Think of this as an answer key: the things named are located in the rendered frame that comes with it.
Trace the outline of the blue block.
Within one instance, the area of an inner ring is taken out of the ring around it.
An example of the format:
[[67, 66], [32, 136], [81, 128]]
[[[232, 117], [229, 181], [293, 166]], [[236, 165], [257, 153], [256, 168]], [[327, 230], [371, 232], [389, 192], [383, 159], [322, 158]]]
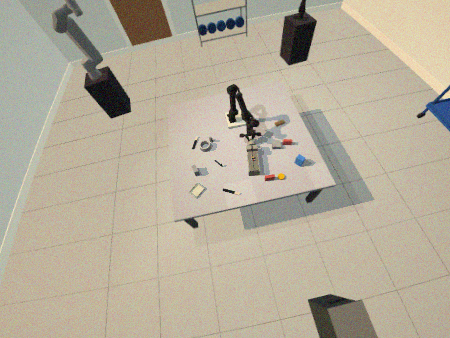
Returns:
[[294, 163], [298, 166], [301, 166], [303, 164], [305, 160], [305, 157], [303, 157], [302, 155], [298, 154], [297, 157], [295, 158]]

